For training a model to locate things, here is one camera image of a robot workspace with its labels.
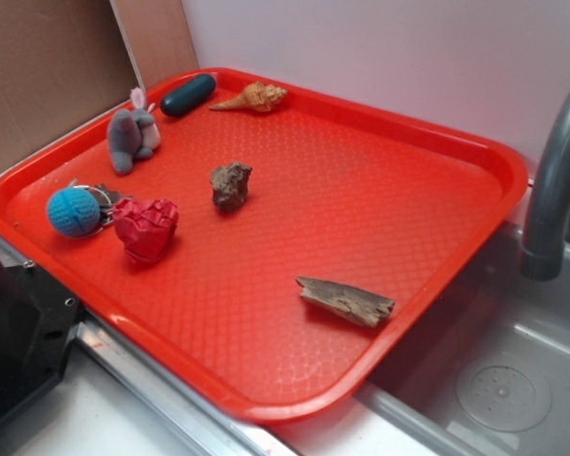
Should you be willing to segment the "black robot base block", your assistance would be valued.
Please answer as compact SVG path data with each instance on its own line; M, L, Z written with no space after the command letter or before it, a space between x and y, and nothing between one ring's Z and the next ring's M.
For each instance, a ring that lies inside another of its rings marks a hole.
M41 266L0 261L0 427L62 381L81 312Z

